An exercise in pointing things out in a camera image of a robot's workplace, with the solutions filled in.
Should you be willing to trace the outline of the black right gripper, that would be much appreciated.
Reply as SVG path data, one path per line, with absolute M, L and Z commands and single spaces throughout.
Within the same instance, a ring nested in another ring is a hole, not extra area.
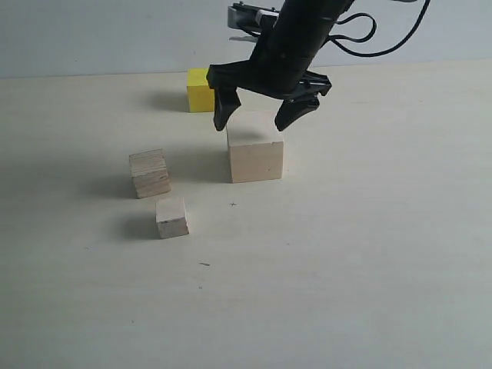
M 274 119 L 279 131 L 316 111 L 320 106 L 318 98 L 297 99 L 306 95 L 325 96 L 331 88 L 326 75 L 309 70 L 314 56 L 326 43 L 331 27 L 238 26 L 237 29 L 250 36 L 255 46 L 246 60 L 213 64 L 208 69 L 208 85 L 214 90 L 215 129 L 223 131 L 231 115 L 241 106 L 237 88 L 287 100 Z

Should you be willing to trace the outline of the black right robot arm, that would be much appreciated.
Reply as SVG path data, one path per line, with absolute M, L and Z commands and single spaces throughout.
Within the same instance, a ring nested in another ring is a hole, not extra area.
M 282 102 L 274 123 L 283 131 L 300 117 L 315 111 L 318 97 L 331 82 L 309 71 L 315 55 L 327 41 L 350 1 L 290 0 L 280 10 L 236 2 L 228 9 L 228 26 L 251 32 L 256 41 L 249 59 L 210 65 L 208 85 L 214 91 L 214 126 L 222 131 L 240 107 L 239 88 Z

